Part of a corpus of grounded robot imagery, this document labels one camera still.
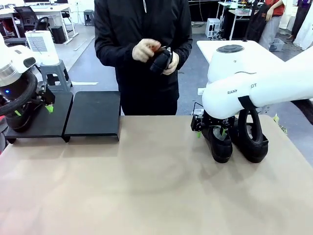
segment person's left hand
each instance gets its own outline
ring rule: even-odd
[[[273,8],[270,8],[266,14],[266,22],[269,22],[269,20],[272,18],[273,16],[273,12],[274,12],[274,9]]]
[[[168,68],[166,70],[164,70],[163,74],[170,75],[170,74],[174,73],[174,71],[177,68],[178,63],[179,63],[179,55],[177,53],[173,52],[172,62],[170,63]]]

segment gray plastic stool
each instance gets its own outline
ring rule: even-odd
[[[49,89],[52,91],[61,90],[69,92],[69,88],[72,87],[72,82],[68,76],[67,70],[63,63],[63,60],[56,65],[40,65],[43,81],[45,81]]]
[[[84,11],[85,26],[87,26],[87,25],[94,26],[93,14],[94,14],[93,10],[85,10]]]

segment black strap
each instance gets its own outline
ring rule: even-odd
[[[242,97],[238,97],[239,102],[241,103],[241,105],[243,106],[244,109],[255,109],[257,108],[256,106],[254,106],[254,104],[252,103],[250,97],[248,95],[246,96],[242,96]]]

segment black cap on robot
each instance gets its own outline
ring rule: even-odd
[[[226,45],[226,46],[218,48],[217,51],[221,53],[235,53],[235,52],[242,51],[243,49],[244,47],[240,45]]]

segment sleeve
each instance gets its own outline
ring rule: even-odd
[[[180,70],[189,57],[192,49],[192,28],[191,28],[191,17],[188,0],[182,0],[181,13],[177,28],[177,49],[174,49],[179,55],[179,64],[177,69]]]
[[[104,66],[122,67],[132,61],[135,45],[118,46],[109,18],[107,0],[94,1],[96,55]]]

